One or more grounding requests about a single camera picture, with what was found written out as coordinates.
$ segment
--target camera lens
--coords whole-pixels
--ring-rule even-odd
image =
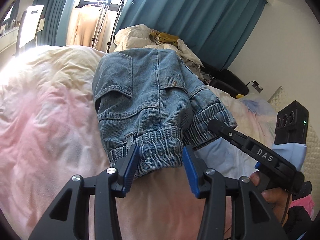
[[[292,123],[294,120],[294,111],[291,111],[291,113],[289,114],[289,123]]]
[[[288,120],[288,115],[285,114],[285,115],[282,117],[282,122],[281,122],[281,126],[282,126],[282,127],[285,127],[285,125],[287,124],[287,120]]]

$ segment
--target blue jeans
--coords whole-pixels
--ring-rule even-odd
[[[113,166],[133,143],[140,147],[135,177],[182,165],[182,149],[217,136],[210,119],[236,127],[232,114],[173,50],[129,49],[106,54],[92,90],[103,147]]]

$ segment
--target teal curtain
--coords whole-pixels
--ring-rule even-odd
[[[38,33],[39,45],[56,45],[61,14],[67,0],[34,0],[33,5],[44,5],[44,29]]]
[[[135,0],[116,31],[138,24],[177,35],[204,62],[226,69],[255,27],[266,0]]]

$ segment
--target silver bolt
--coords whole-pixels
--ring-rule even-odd
[[[80,175],[74,175],[73,177],[72,177],[72,180],[73,181],[79,181],[81,179],[81,176]]]
[[[209,169],[207,169],[206,171],[205,171],[205,173],[206,174],[208,174],[208,175],[213,175],[213,174],[215,174],[215,170],[214,169],[211,169],[211,168],[209,168]]]
[[[114,174],[116,171],[117,171],[117,169],[116,169],[116,168],[113,168],[113,167],[107,169],[107,173],[108,173],[108,174]]]
[[[247,176],[242,176],[241,181],[244,183],[248,183],[250,181],[250,179]]]

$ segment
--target quilted headboard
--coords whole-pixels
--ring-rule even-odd
[[[284,88],[279,87],[268,102],[274,110],[279,112],[292,101]],[[303,164],[303,173],[305,181],[309,180],[312,183],[311,195],[316,204],[314,211],[317,214],[320,210],[320,140],[310,122],[308,122],[307,156]]]

